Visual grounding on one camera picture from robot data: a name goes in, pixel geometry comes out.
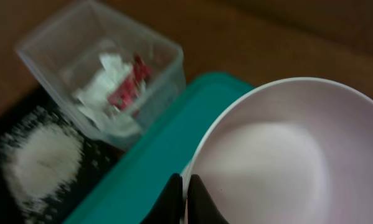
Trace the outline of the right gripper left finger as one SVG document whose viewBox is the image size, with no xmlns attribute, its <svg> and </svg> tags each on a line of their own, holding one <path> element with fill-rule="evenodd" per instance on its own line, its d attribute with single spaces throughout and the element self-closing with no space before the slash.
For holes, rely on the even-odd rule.
<svg viewBox="0 0 373 224">
<path fill-rule="evenodd" d="M 172 174 L 141 224 L 179 224 L 184 212 L 182 187 L 181 175 Z"/>
</svg>

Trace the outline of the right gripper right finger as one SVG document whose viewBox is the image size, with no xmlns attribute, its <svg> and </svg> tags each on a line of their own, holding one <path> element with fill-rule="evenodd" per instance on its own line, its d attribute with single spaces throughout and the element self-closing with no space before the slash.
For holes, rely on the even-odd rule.
<svg viewBox="0 0 373 224">
<path fill-rule="evenodd" d="M 188 224 L 229 224 L 216 207 L 199 175 L 191 175 L 187 191 Z"/>
</svg>

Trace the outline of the pink bowl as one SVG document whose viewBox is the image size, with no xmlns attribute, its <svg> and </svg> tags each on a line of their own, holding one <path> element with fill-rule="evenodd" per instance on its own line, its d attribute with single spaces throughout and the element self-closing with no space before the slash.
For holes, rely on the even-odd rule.
<svg viewBox="0 0 373 224">
<path fill-rule="evenodd" d="M 230 223 L 373 223 L 373 100 L 321 78 L 267 83 L 201 139 L 198 175 Z"/>
</svg>

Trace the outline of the red snack wrapper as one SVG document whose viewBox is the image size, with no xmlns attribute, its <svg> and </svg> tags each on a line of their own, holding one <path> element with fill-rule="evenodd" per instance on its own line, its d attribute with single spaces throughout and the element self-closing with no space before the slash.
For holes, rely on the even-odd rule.
<svg viewBox="0 0 373 224">
<path fill-rule="evenodd" d="M 125 110 L 134 103 L 146 89 L 146 82 L 151 78 L 151 69 L 139 55 L 134 56 L 134 63 L 130 74 L 107 98 L 109 104 Z"/>
</svg>

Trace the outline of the white napkin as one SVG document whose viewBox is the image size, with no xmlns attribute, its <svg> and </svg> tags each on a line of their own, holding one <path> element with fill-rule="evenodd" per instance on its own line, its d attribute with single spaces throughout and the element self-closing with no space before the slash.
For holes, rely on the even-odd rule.
<svg viewBox="0 0 373 224">
<path fill-rule="evenodd" d="M 133 64 L 124 62 L 120 54 L 103 53 L 99 60 L 102 68 L 73 94 L 81 103 L 78 110 L 104 134 L 121 138 L 139 134 L 141 126 L 132 115 L 111 106 L 107 100 L 130 74 Z"/>
</svg>

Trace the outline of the white rice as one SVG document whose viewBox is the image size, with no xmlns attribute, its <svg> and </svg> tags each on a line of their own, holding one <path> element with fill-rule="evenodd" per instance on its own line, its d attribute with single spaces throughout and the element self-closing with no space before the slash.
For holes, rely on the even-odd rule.
<svg viewBox="0 0 373 224">
<path fill-rule="evenodd" d="M 53 219 L 48 200 L 77 180 L 83 136 L 59 111 L 36 106 L 0 137 L 4 179 L 28 222 Z"/>
</svg>

